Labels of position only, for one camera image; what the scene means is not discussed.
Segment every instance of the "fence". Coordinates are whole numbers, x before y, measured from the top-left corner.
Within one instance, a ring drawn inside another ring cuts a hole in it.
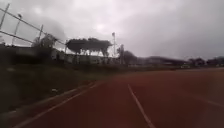
[[[32,25],[32,24],[30,24],[30,23],[24,21],[24,20],[22,19],[22,16],[21,16],[20,14],[18,14],[18,16],[16,16],[16,15],[14,15],[14,14],[8,12],[8,9],[9,9],[9,4],[7,5],[7,7],[6,7],[5,9],[0,8],[0,11],[3,12],[3,16],[2,16],[1,21],[0,21],[0,33],[5,34],[5,35],[8,35],[8,36],[11,36],[11,37],[12,37],[12,45],[14,45],[14,40],[15,40],[15,38],[20,39],[20,40],[23,40],[23,41],[25,41],[25,42],[27,42],[27,43],[31,43],[31,44],[34,43],[34,42],[31,41],[31,40],[25,39],[25,38],[23,38],[23,37],[16,36],[16,34],[17,34],[17,30],[18,30],[19,25],[20,25],[20,22],[22,22],[22,23],[26,24],[27,26],[29,26],[29,27],[31,27],[31,28],[37,30],[37,31],[39,32],[38,38],[40,38],[42,34],[44,34],[44,35],[47,34],[46,32],[43,31],[43,25],[41,26],[41,28],[35,27],[34,25]],[[9,16],[13,17],[14,19],[17,19],[17,20],[18,20],[17,25],[16,25],[16,28],[15,28],[15,31],[14,31],[14,34],[10,34],[10,33],[8,33],[8,32],[2,31],[2,29],[1,29],[2,26],[3,26],[3,24],[4,24],[4,20],[5,20],[5,16],[6,16],[6,15],[9,15]],[[59,44],[63,45],[63,46],[65,47],[64,50],[66,50],[66,46],[65,46],[64,43],[62,43],[62,42],[59,41],[59,40],[56,41],[56,43],[59,43]]]

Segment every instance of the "red running track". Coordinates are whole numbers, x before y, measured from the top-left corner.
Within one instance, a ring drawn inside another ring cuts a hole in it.
[[[224,128],[223,70],[116,76],[21,128],[147,128],[143,114],[156,128]]]

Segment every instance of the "cloudy sky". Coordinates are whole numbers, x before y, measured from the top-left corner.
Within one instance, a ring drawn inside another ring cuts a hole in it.
[[[137,56],[173,58],[224,56],[223,0],[0,0],[9,11],[41,26],[61,40],[97,37],[111,40]],[[17,20],[6,17],[3,30]],[[38,32],[21,25],[18,35]]]

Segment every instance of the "grass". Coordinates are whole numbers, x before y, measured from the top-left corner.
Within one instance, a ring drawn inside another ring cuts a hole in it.
[[[76,71],[49,65],[1,66],[0,113],[58,95],[90,81],[102,79],[109,74],[99,71]]]

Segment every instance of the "fence post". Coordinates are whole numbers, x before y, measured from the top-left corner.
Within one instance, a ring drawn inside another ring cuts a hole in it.
[[[10,4],[8,4],[8,5],[6,6],[6,8],[5,8],[5,11],[4,11],[4,14],[3,14],[3,16],[2,16],[1,23],[0,23],[0,30],[1,30],[1,28],[2,28],[4,19],[5,19],[5,15],[6,15],[6,13],[8,12],[9,6],[10,6]]]
[[[20,14],[18,14],[18,16],[19,16],[19,21],[18,21],[18,23],[17,23],[17,25],[16,25],[16,29],[15,29],[15,32],[14,32],[14,37],[12,38],[12,45],[14,45],[15,36],[16,36],[17,30],[18,30],[18,28],[19,28],[20,21],[21,21],[21,19],[22,19],[22,16],[21,16]]]
[[[40,42],[41,34],[42,34],[42,32],[43,32],[43,28],[44,28],[44,25],[41,25],[40,33],[39,33],[39,37],[38,37],[38,41],[39,41],[39,42]]]

